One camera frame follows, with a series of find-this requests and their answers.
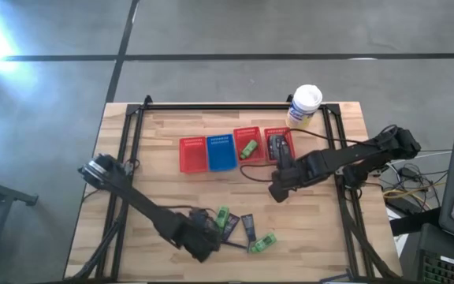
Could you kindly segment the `backlit computer keyboard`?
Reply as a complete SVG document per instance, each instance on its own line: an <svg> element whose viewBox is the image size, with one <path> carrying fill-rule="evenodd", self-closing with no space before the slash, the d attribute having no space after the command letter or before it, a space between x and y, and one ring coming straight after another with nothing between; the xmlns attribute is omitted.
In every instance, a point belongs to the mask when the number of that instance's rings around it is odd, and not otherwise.
<svg viewBox="0 0 454 284"><path fill-rule="evenodd" d="M454 260L423 252L420 257L418 279L432 284L454 284Z"/></svg>

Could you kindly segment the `black aluminium rig frame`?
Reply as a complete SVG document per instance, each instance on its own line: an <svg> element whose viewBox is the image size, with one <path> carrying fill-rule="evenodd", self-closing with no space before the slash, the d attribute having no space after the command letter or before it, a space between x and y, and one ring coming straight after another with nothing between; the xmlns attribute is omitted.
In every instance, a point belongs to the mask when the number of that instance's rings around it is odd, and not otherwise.
<svg viewBox="0 0 454 284"><path fill-rule="evenodd" d="M270 168L245 171L180 171L183 137L230 134L234 129L285 125L286 103L109 103L95 151L139 166L134 186L157 204L228 207L253 214L258 236L277 242L262 253L222 246L202 263L162 240L151 222L130 209L121 242L108 248L104 282L312 282L343 274L348 267L337 190L333 180L275 202L263 180Z"/></svg>

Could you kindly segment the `Lysol wipes canister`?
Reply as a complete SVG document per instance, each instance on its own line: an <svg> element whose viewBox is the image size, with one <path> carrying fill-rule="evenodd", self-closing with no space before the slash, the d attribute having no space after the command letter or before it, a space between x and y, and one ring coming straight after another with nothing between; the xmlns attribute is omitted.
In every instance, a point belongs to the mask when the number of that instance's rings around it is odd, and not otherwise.
<svg viewBox="0 0 454 284"><path fill-rule="evenodd" d="M289 128L305 129L321 104L322 92L316 85L299 86L291 99L286 125Z"/></svg>

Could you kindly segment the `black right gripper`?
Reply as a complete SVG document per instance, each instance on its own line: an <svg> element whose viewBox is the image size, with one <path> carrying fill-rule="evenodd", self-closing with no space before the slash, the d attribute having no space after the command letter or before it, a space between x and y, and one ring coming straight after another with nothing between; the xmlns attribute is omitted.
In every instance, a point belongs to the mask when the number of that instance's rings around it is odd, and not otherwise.
<svg viewBox="0 0 454 284"><path fill-rule="evenodd" d="M272 182L283 181L290 185L301 185L302 173L303 167L292 158L290 150L286 150L285 154L278 152L277 169L272 173Z"/></svg>

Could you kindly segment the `red plastic basket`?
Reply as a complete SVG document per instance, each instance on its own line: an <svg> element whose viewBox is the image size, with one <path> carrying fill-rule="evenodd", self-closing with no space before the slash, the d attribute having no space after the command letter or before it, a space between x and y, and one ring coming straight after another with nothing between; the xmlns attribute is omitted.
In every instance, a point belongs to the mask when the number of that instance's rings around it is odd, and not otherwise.
<svg viewBox="0 0 454 284"><path fill-rule="evenodd" d="M179 140L180 171L199 173L207 171L206 137L187 137Z"/></svg>
<svg viewBox="0 0 454 284"><path fill-rule="evenodd" d="M265 159L262 135L258 126L234 129L233 135L237 157L242 163L256 163ZM248 159L241 159L240 153L250 140L256 140L259 145Z"/></svg>
<svg viewBox="0 0 454 284"><path fill-rule="evenodd" d="M270 138L275 135L283 135L285 137L285 141L287 142L291 155L293 158L296 157L296 152L293 144L292 134L290 132L289 127L280 127L280 128L266 128L264 129L264 137L266 140L266 160L268 163L275 163L277 160L274 158L272 154L271 146L270 146Z"/></svg>

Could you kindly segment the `green travel bottle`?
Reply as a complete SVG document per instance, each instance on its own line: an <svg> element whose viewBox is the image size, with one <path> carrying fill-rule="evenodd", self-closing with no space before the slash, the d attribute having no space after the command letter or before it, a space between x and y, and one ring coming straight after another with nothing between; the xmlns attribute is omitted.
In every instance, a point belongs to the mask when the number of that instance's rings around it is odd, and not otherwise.
<svg viewBox="0 0 454 284"><path fill-rule="evenodd" d="M220 206L218 209L217 217L215 219L216 224L220 230L224 230L226 223L229 219L229 208L226 206Z"/></svg>
<svg viewBox="0 0 454 284"><path fill-rule="evenodd" d="M252 153L255 151L255 149L258 147L259 143L256 140L250 140L246 146L243 148L243 150L240 153L240 158L241 159L248 159Z"/></svg>
<svg viewBox="0 0 454 284"><path fill-rule="evenodd" d="M266 249L268 249L270 246L274 245L276 242L277 242L277 239L276 239L275 235L273 233L268 233L264 237L255 241L251 245L249 252L252 252L252 253L263 252Z"/></svg>

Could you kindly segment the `blue plastic basket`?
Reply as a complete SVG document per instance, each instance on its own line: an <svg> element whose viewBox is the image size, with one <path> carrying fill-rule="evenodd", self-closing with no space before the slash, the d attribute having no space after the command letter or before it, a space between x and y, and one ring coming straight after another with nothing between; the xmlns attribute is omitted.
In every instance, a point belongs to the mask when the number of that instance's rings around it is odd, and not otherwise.
<svg viewBox="0 0 454 284"><path fill-rule="evenodd" d="M208 136L207 157L209 171L235 169L237 167L237 157L233 135Z"/></svg>

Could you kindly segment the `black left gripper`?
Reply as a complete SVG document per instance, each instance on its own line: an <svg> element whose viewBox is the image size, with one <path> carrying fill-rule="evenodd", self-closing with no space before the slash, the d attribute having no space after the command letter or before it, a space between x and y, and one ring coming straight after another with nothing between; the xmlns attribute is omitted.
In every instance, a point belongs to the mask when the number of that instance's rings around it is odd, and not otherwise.
<svg viewBox="0 0 454 284"><path fill-rule="evenodd" d="M173 218L177 224L177 232L171 238L173 246L190 245L195 241L202 246L212 247L213 252L220 250L221 227L210 217L206 209L193 208L188 215L174 212Z"/></svg>

